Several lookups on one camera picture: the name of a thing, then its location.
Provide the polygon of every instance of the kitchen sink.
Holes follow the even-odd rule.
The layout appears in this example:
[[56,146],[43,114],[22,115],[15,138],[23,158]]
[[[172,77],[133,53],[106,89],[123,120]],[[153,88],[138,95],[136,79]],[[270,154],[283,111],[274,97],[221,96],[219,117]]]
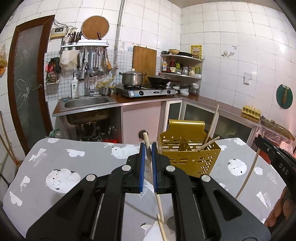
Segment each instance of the kitchen sink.
[[79,107],[88,107],[101,104],[111,104],[115,103],[113,99],[105,95],[98,95],[93,97],[83,97],[77,99],[71,99],[65,102],[65,108],[79,108]]

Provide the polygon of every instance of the patterned tablecloth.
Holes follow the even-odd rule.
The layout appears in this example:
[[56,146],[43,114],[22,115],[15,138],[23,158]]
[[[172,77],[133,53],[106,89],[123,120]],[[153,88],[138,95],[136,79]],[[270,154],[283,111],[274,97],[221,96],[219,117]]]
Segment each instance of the patterned tablecloth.
[[[255,152],[239,138],[222,139],[216,143],[221,152],[210,176],[235,196],[246,179]],[[29,227],[81,179],[89,173],[97,176],[109,174],[124,165],[128,156],[138,152],[139,146],[135,145],[54,138],[40,140],[8,188],[3,209],[25,237]],[[268,217],[284,187],[279,174],[259,157],[238,201],[262,221]],[[172,233],[169,240],[172,240],[171,195],[161,195],[161,201],[166,224]],[[157,213],[153,186],[145,180],[143,193],[126,195],[122,241],[161,239],[153,233]]]

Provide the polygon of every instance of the round cutting board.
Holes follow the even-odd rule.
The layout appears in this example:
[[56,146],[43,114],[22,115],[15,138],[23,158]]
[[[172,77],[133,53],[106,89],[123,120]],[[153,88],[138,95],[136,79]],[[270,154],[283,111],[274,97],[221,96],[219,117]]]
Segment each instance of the round cutting board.
[[[287,91],[286,101],[284,101],[285,91]],[[291,88],[286,89],[284,85],[280,85],[276,91],[276,101],[283,109],[288,109],[293,102],[293,94]]]
[[98,32],[100,32],[102,38],[108,31],[109,23],[107,19],[102,16],[92,16],[86,19],[81,26],[81,32],[87,39],[99,39]]

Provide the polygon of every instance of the faucet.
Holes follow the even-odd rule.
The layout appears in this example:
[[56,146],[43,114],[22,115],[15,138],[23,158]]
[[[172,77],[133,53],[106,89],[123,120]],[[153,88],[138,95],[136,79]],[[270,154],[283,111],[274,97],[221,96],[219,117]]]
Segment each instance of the faucet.
[[88,64],[88,62],[85,62],[82,65],[80,79],[84,80],[84,96],[91,96],[91,93],[94,93],[94,90],[91,90],[90,84],[89,84],[89,64]]

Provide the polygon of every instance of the silver screw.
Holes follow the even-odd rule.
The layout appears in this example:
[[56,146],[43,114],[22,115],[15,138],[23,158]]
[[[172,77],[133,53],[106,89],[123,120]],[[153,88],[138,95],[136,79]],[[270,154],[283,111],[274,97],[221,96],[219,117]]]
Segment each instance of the silver screw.
[[202,180],[207,183],[207,182],[209,182],[211,180],[211,177],[208,176],[208,175],[203,175]]
[[122,167],[121,167],[121,169],[123,170],[123,171],[129,171],[130,169],[131,169],[131,166],[130,165],[123,165]]
[[167,167],[166,167],[166,170],[167,170],[168,172],[173,172],[174,170],[176,170],[176,168],[175,168],[174,166],[167,166]]
[[93,181],[93,180],[96,179],[96,176],[95,176],[94,174],[88,174],[88,175],[86,176],[86,179],[87,179],[89,182],[91,182],[91,181]]

